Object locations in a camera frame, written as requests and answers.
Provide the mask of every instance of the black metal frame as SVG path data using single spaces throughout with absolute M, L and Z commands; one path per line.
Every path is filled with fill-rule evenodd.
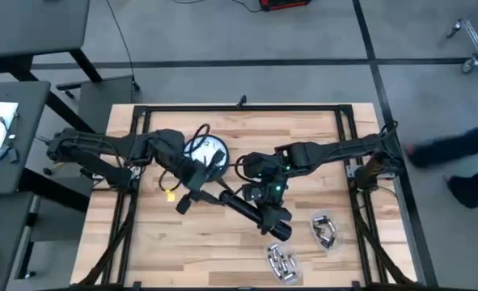
M 358 138 L 357 136 L 357 129 L 355 125 L 355 119 L 353 116 L 353 108 L 352 105 L 349 104 L 340 104 L 340 105 L 195 105 L 195 106 L 135 106 L 133 110 L 133 117 L 130 126 L 130 132 L 135 133 L 137 132 L 138 121 L 140 117 L 144 117 L 144 122 L 142 126 L 142 132 L 148 133 L 150 130 L 150 118 L 152 112 L 247 112 L 247 111 L 326 111 L 326 112 L 333 112 L 336 117 L 336 126 L 337 132 L 340 141 L 345 141 L 345 127 L 343 122 L 343 116 L 346 117 L 348 121 L 349 131 L 351 138 Z M 350 160 L 345 160 L 345 173 L 346 173 L 346 166 L 350 165 Z M 357 158 L 355 160 L 355 164 L 362 165 L 362 159 Z M 351 178 L 348 178 L 348 185 L 349 185 L 349 197 L 350 197 L 350 204 L 352 206 L 352 214 L 354 222 L 357 219 L 362 219 L 361 210 L 359 208 L 359 203 L 357 202 L 357 189 L 351 186 Z M 137 195 L 138 191 L 131 194 L 131 200 L 129 202 L 129 211 L 128 215 L 130 214 L 129 226 L 127 228 L 127 233 L 124 237 L 122 252 L 121 252 L 121 261 L 118 270 L 118 278 L 117 284 L 124 284 L 125 283 L 125 273 L 127 269 L 127 265 L 129 262 L 129 252 L 130 252 L 130 245 L 131 239 L 133 235 L 133 224 L 134 224 L 134 217 L 136 215 L 136 208 L 137 208 Z M 116 199 L 116 207 L 113 214 L 112 219 L 112 228 L 111 233 L 109 235 L 109 242 L 114 243 L 113 240 L 118 233 L 118 226 L 120 225 L 121 214 L 124 208 L 124 198 L 125 195 L 123 193 L 118 193 L 118 197 Z M 371 203 L 369 193 L 363 193 L 363 198 L 366 203 L 366 218 L 368 222 L 368 226 L 370 227 L 370 234 L 371 240 L 375 243 L 380 243 L 379 234 L 377 231 L 377 222 L 374 216 L 373 205 Z M 368 258 L 368 251 L 366 249 L 365 243 L 365 235 L 356 225 L 356 235 L 357 235 L 357 244 L 359 248 L 359 255 L 362 264 L 362 272 L 363 272 L 363 279 L 365 284 L 373 283 L 372 274 L 370 270 L 370 263 Z M 376 266 L 379 274 L 379 282 L 381 284 L 387 284 L 387 274 L 386 268 L 383 261 L 376 256 Z M 102 281 L 101 284 L 105 285 L 109 283 L 109 277 L 111 274 L 112 269 L 112 255 L 109 258 L 108 264 L 104 267 L 102 273 Z M 319 288 L 320 290 L 351 290 L 353 287 L 344 287 L 344 288 Z M 172 288 L 161 288 L 161 290 L 171 290 Z M 212 289 L 217 290 L 214 288 L 198 288 L 198 289 Z M 294 290 L 308 290 L 313 288 L 291 288 Z M 139 290 L 160 290 L 158 288 L 140 288 Z

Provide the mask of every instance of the gray floor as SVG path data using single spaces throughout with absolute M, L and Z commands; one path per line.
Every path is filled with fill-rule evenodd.
M 251 8 L 256 0 L 244 0 Z M 362 0 L 379 58 L 469 57 L 466 35 L 444 41 L 447 28 L 474 7 L 467 0 Z M 176 5 L 168 0 L 112 0 L 134 61 L 240 60 L 273 58 L 364 58 L 366 51 L 351 1 L 315 0 L 310 6 L 250 14 L 231 1 Z M 92 61 L 127 61 L 105 1 L 91 2 L 84 45 Z M 65 54 L 36 63 L 72 62 Z M 403 144 L 461 133 L 478 125 L 478 70 L 460 65 L 384 65 L 381 75 Z M 80 70 L 34 70 L 52 83 L 85 79 Z M 103 77 L 128 74 L 100 70 Z M 137 69 L 145 103 L 370 102 L 382 113 L 368 65 L 253 66 Z M 0 81 L 11 80 L 0 75 Z M 70 102 L 60 94 L 73 108 Z M 64 122 L 47 111 L 39 133 L 51 135 Z M 29 166 L 49 165 L 35 144 Z M 472 175 L 478 156 L 433 169 L 408 172 L 426 241 L 441 286 L 478 289 L 478 209 L 467 210 L 444 187 L 445 173 Z M 77 241 L 46 244 L 32 257 L 39 276 L 24 289 L 67 285 Z M 63 264 L 51 257 L 63 255 Z

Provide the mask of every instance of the wooden tabletop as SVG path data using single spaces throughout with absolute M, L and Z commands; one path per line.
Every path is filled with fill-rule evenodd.
M 113 106 L 108 135 L 129 133 L 132 111 L 133 105 Z M 379 131 L 371 103 L 353 104 L 353 111 L 359 137 Z M 275 146 L 295 141 L 338 141 L 332 112 L 153 112 L 150 125 L 151 130 L 179 130 L 189 139 L 203 123 L 209 123 L 211 133 L 228 145 L 231 161 L 252 151 L 270 154 Z M 176 202 L 167 201 L 167 194 L 158 187 L 162 171 L 152 164 L 142 176 L 126 285 L 140 280 L 146 287 L 283 286 L 264 257 L 264 246 L 276 241 L 274 237 L 260 235 L 251 221 L 227 207 L 200 202 L 186 215 L 178 214 L 176 203 L 187 191 L 180 188 Z M 225 180 L 233 188 L 243 183 L 233 171 L 226 173 Z M 166 186 L 175 182 L 171 175 L 164 181 Z M 293 214 L 293 234 L 286 244 L 302 265 L 302 278 L 296 285 L 344 287 L 353 280 L 362 282 L 343 163 L 325 164 L 311 175 L 290 179 L 288 184 L 284 206 Z M 391 182 L 380 184 L 392 188 Z M 205 189 L 216 195 L 221 191 L 211 183 Z M 383 247 L 415 280 L 395 196 L 379 190 L 372 193 L 372 201 Z M 107 246 L 115 203 L 114 192 L 94 192 L 91 196 L 72 283 L 89 272 Z M 341 232 L 344 244 L 334 251 L 322 251 L 311 236 L 311 215 L 321 209 L 329 211 Z M 372 274 L 376 274 L 370 248 L 369 254 Z M 112 281 L 119 258 L 117 252 Z

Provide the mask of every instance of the person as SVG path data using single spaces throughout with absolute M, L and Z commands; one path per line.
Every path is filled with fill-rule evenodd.
M 441 137 L 429 143 L 408 146 L 409 161 L 419 168 L 428 168 L 459 158 L 478 154 L 478 128 L 465 134 Z M 472 177 L 446 175 L 446 184 L 453 196 L 470 209 L 478 207 L 478 174 Z

